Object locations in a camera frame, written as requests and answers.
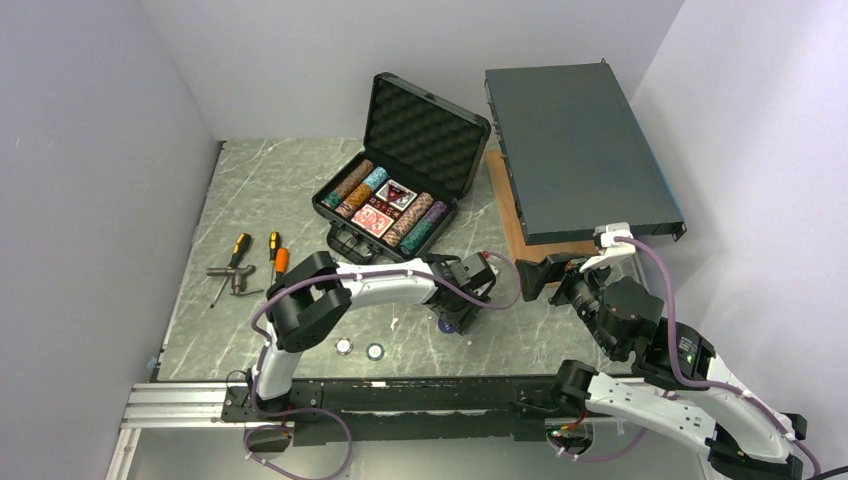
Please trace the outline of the blue small blind button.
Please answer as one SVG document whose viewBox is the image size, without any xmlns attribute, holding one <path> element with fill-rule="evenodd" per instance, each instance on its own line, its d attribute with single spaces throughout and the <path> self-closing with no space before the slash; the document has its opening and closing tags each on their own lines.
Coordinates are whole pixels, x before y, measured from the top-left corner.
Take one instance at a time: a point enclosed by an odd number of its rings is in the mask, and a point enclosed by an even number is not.
<svg viewBox="0 0 848 480">
<path fill-rule="evenodd" d="M 438 322 L 437 322 L 437 325 L 438 325 L 438 328 L 440 329 L 440 331 L 442 333 L 452 334 L 452 333 L 456 332 L 456 329 L 449 322 L 445 321 L 444 319 L 439 319 Z"/>
</svg>

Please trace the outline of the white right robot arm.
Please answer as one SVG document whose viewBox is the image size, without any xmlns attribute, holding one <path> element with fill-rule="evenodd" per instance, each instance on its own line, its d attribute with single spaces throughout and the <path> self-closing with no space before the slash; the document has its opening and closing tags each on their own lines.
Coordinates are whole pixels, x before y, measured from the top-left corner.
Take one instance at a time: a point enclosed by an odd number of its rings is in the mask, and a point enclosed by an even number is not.
<svg viewBox="0 0 848 480">
<path fill-rule="evenodd" d="M 590 270 L 585 261 L 571 253 L 517 261 L 522 296 L 532 301 L 556 283 L 550 304 L 571 307 L 602 353 L 630 363 L 646 385 L 566 359 L 550 389 L 552 411 L 632 422 L 690 447 L 730 479 L 801 478 L 794 443 L 806 435 L 805 418 L 764 406 L 697 330 L 676 325 L 670 346 L 663 301 L 633 278 L 612 281 L 609 267 Z"/>
</svg>

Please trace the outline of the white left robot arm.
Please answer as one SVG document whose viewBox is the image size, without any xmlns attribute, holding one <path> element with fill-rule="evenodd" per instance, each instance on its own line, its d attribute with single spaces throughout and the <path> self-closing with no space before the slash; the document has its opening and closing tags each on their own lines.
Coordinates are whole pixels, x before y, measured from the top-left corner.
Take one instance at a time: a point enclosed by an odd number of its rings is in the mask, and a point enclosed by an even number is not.
<svg viewBox="0 0 848 480">
<path fill-rule="evenodd" d="M 426 254 L 372 265 L 339 262 L 327 251 L 310 255 L 275 281 L 251 321 L 264 344 L 249 372 L 248 407 L 264 420 L 279 417 L 302 354 L 321 344 L 345 314 L 379 305 L 424 305 L 460 332 L 489 307 L 497 274 L 484 253 L 464 259 Z"/>
</svg>

